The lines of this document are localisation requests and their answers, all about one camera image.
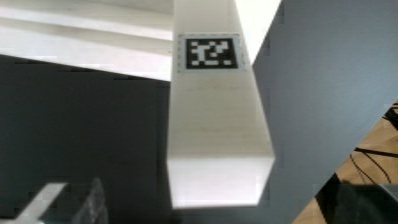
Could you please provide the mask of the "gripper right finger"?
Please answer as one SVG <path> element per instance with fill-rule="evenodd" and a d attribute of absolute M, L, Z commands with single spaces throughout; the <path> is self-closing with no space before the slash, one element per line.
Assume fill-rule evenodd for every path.
<path fill-rule="evenodd" d="M 327 224 L 398 224 L 398 184 L 352 184 L 332 175 L 316 202 Z"/>

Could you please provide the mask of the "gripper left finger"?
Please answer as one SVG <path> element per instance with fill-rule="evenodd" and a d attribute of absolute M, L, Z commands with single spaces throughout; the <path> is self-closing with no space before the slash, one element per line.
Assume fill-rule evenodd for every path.
<path fill-rule="evenodd" d="M 51 182 L 41 188 L 19 214 L 0 224 L 108 224 L 101 180 L 85 184 Z"/>

